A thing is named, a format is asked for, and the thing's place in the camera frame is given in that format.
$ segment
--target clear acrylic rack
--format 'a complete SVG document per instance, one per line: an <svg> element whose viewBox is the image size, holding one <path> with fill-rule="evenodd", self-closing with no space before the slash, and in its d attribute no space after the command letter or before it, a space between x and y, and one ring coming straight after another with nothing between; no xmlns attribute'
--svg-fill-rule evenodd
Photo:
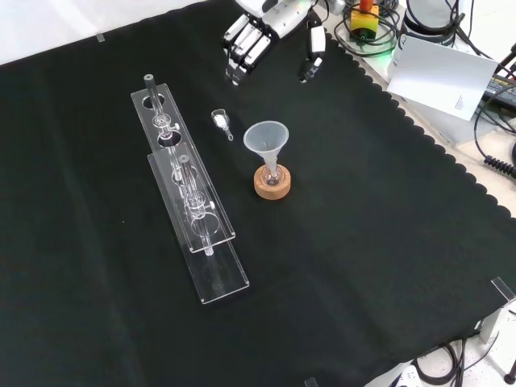
<svg viewBox="0 0 516 387"><path fill-rule="evenodd" d="M131 94L152 153L149 163L201 302L249 286L223 209L167 85L144 77L147 89Z"/></svg>

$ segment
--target electrical outlet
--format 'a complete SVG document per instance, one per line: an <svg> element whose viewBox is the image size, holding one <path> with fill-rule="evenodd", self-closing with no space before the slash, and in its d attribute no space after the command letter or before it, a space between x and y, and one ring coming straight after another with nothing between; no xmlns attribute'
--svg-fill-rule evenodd
<svg viewBox="0 0 516 387"><path fill-rule="evenodd" d="M396 387L422 387L418 371L413 365L405 368L405 370L402 372L402 377L400 377L400 380L397 382Z"/></svg>

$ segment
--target black cable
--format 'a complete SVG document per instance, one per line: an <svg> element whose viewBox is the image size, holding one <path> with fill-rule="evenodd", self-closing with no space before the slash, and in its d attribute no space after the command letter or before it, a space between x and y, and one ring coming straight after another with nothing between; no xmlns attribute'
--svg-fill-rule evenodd
<svg viewBox="0 0 516 387"><path fill-rule="evenodd" d="M421 23L418 18L416 18L416 16L414 15L414 12L412 11L412 8L410 7L410 0L406 0L406 9L409 11L409 14L410 14L410 17L415 21L416 24L418 24L421 28L429 31L429 32L433 32L433 33L437 33L437 34L443 34L444 35L444 32L446 30L450 30L450 31L453 31L459 27L460 25L460 22L462 20L462 18L464 17L464 14L460 14L459 15L459 0L456 0L455 3L453 4L453 6L450 8L451 9L451 13L450 13L450 23L448 23L446 26L444 27L429 27L423 23Z"/></svg>
<svg viewBox="0 0 516 387"><path fill-rule="evenodd" d="M392 52L396 48L396 42L397 42L397 39L399 38L399 30L397 29L397 24L400 21L401 16L395 11L395 8L390 8L390 7L391 6L397 7L398 1L397 0L395 0L395 1L387 0L387 2L379 3L376 5L378 5L378 8L379 8L379 15L376 15L376 14L366 11L366 10L361 10L359 8L359 5L352 4L352 3L350 3L350 0L346 0L346 6L344 7L344 10L343 10L343 19L341 22L339 22L335 26L333 32L334 32L335 38L339 41L339 43L343 46L343 48L345 50L349 51L353 55L361 56L363 58L370 57L370 56L378 56L378 55L386 54L388 52ZM351 18L353 11L360 12L361 14L371 15L371 16L374 16L375 18L379 19L378 24L382 25L382 26L387 26L387 32L384 35L374 38L374 39L362 39L358 36L355 36L352 33L348 24L346 23ZM344 41L339 36L337 29L341 25L344 25L350 38L352 40L355 40L359 46L361 46L361 45L384 46L384 45L388 44L389 48L386 48L385 50L379 50L376 52L357 52L353 47L351 47L346 41ZM386 36L389 36L389 35L390 35L390 37L387 40L382 41Z"/></svg>
<svg viewBox="0 0 516 387"><path fill-rule="evenodd" d="M468 38L468 36L466 35L466 33L464 32L464 30L462 28L459 27L459 29L457 30L457 35L469 46L472 48L472 50L478 55L478 56L483 56L483 57L486 57L487 59L491 59L492 60L492 57L487 55L486 53L482 52L477 46L475 46L475 44L473 44L473 42ZM508 75L512 76L512 77L516 77L516 75L514 75L514 71L513 70L510 70L508 69L507 67L505 66L502 66L500 65L500 67L505 70L507 72Z"/></svg>
<svg viewBox="0 0 516 387"><path fill-rule="evenodd" d="M414 359L412 362L412 365L418 371L419 378L429 385L445 385L452 381L457 374L457 369L460 365L459 360L457 360L457 354L449 343L442 344L440 347L445 349L451 358L451 370L446 375L442 377L430 377L421 370L419 367L418 359Z"/></svg>
<svg viewBox="0 0 516 387"><path fill-rule="evenodd" d="M330 18L330 4L328 4L328 0L324 0L326 3L326 18L321 22L323 24ZM315 4L313 6L317 6L319 4L319 0L315 0Z"/></svg>
<svg viewBox="0 0 516 387"><path fill-rule="evenodd" d="M509 121L507 121L507 119L503 116L503 114L501 113L501 109L497 106L497 114L498 114L498 117L500 118L500 120L509 127L509 129L507 130L506 128L502 128L506 131L508 131L509 133L513 133L513 134L516 134L516 130L514 129L514 127L510 124Z"/></svg>
<svg viewBox="0 0 516 387"><path fill-rule="evenodd" d="M500 335L500 332L497 333L497 337L494 338L494 340L491 343L491 345L489 346L489 348L487 348L487 351L485 352L485 354L479 360L477 360L475 363L466 367L464 369L464 371L468 371L471 367L474 367L475 365L479 364L489 354L489 351L491 351L491 348L493 348L494 344L497 342L499 335Z"/></svg>
<svg viewBox="0 0 516 387"><path fill-rule="evenodd" d="M507 87L504 87L503 89L501 90L498 90L495 94L493 94L484 104L484 106L478 106L478 108L481 110L481 112L479 114L476 115L476 119L475 119L475 125L473 126L473 135L475 137L475 145L476 145L476 148L478 149L478 152L481 153L481 155L484 157L484 164L487 164L507 175L511 175L512 177L516 178L516 167L514 167L513 165L511 164L508 164L508 163L505 163L499 159L495 159L494 157L492 156L488 156L484 153L484 151L482 151L482 148L481 146L478 144L478 138L476 137L476 127L478 126L478 121L481 117L481 114L484 113L486 114L485 112L485 108L487 108L487 106L491 103L492 100L494 100L498 95L502 94L502 93L505 93L507 90L510 90L510 89L515 89L516 88L516 85L511 85L511 86L507 86Z"/></svg>
<svg viewBox="0 0 516 387"><path fill-rule="evenodd" d="M400 381L401 378L402 378L402 375L400 374L399 377L394 379L393 383L391 383L391 385L389 387L396 387L397 383Z"/></svg>
<svg viewBox="0 0 516 387"><path fill-rule="evenodd" d="M469 15L469 32L468 38L471 36L471 31L473 31L473 8L475 6L475 0L471 0L471 14Z"/></svg>

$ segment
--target wooden base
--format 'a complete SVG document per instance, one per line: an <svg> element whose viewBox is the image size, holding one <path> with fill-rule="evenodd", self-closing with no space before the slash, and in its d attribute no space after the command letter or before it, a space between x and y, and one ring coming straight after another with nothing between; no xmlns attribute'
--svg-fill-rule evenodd
<svg viewBox="0 0 516 387"><path fill-rule="evenodd" d="M290 172L283 165L278 165L281 167L283 171L283 175L285 178L283 182L279 185L266 185L261 180L261 174L265 169L265 165L259 167L255 172L255 191L258 195L260 195L263 199L267 200L277 200L283 198L290 191Z"/></svg>

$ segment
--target white funnel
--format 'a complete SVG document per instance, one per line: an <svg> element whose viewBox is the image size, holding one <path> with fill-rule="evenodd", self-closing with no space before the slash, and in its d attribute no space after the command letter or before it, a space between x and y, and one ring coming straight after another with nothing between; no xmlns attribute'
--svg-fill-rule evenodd
<svg viewBox="0 0 516 387"><path fill-rule="evenodd" d="M264 158L272 177L277 176L277 154L286 144L287 139L289 139L289 130L277 121L256 123L243 135L244 145Z"/></svg>

